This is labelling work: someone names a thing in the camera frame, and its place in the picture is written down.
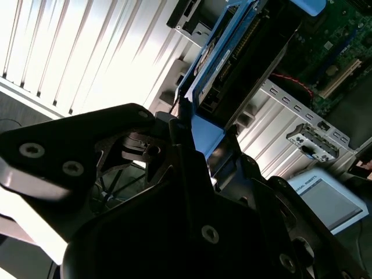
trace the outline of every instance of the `white label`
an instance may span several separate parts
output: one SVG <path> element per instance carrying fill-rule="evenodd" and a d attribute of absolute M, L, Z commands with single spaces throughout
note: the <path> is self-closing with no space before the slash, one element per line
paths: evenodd
<path fill-rule="evenodd" d="M 230 52 L 231 51 L 228 49 L 227 52 L 225 53 L 225 55 L 222 57 L 222 60 L 220 61 L 220 63 L 217 65 L 216 71 L 219 71 L 221 69 L 222 65 L 224 64 L 224 62 L 227 59 Z"/>
<path fill-rule="evenodd" d="M 331 42 L 329 42 L 329 41 L 327 41 L 325 44 L 324 44 L 324 48 L 326 49 L 326 50 L 330 50 L 331 48 L 333 47 L 333 44 L 331 43 Z"/>

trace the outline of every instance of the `red cable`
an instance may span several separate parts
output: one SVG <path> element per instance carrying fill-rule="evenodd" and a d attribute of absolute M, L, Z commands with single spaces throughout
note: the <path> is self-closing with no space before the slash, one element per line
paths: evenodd
<path fill-rule="evenodd" d="M 295 78 L 293 78 L 293 77 L 290 77 L 290 76 L 285 76 L 285 75 L 283 75 L 283 74 L 275 74 L 275 73 L 272 73 L 271 74 L 272 76 L 275 76 L 275 77 L 281 77 L 281 78 L 284 78 L 284 79 L 286 79 L 286 80 L 291 80 L 291 81 L 293 81 L 293 82 L 295 82 L 295 83 L 297 83 L 297 84 L 299 84 L 299 85 L 301 85 L 308 93 L 309 93 L 309 95 L 310 95 L 310 97 L 311 98 L 314 98 L 314 93 L 313 93 L 313 91 L 311 91 L 310 89 L 309 89 L 309 87 L 307 87 L 306 85 L 304 85 L 304 83 L 302 83 L 302 82 L 300 82 L 299 80 L 297 80 L 297 79 L 295 79 Z"/>

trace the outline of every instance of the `green circuit board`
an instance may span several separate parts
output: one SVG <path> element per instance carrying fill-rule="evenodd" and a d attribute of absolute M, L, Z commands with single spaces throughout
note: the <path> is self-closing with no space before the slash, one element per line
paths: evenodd
<path fill-rule="evenodd" d="M 355 59 L 362 62 L 359 69 L 330 96 L 320 96 L 337 73 Z M 312 107 L 320 116 L 327 115 L 372 69 L 371 65 L 372 17 L 360 14 L 347 0 L 328 0 L 319 16 L 305 18 L 282 63 L 286 73 L 314 92 Z"/>

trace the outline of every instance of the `motherboard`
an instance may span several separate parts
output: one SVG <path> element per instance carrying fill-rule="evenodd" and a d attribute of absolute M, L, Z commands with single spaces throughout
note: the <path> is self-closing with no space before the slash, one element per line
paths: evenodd
<path fill-rule="evenodd" d="M 371 5 L 328 0 L 318 16 L 305 16 L 274 72 L 275 82 L 285 77 L 288 93 L 301 85 L 310 97 L 304 104 L 326 117 L 372 69 Z"/>

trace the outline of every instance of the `expansion slot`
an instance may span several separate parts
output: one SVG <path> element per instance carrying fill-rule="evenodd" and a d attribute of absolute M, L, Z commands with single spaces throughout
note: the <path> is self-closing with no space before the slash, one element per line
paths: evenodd
<path fill-rule="evenodd" d="M 347 77 L 353 74 L 360 64 L 362 64 L 362 61 L 359 59 L 352 60 L 351 63 L 348 64 L 347 67 L 343 69 L 343 71 L 341 71 L 324 90 L 322 90 L 320 96 L 324 99 L 328 98 Z"/>

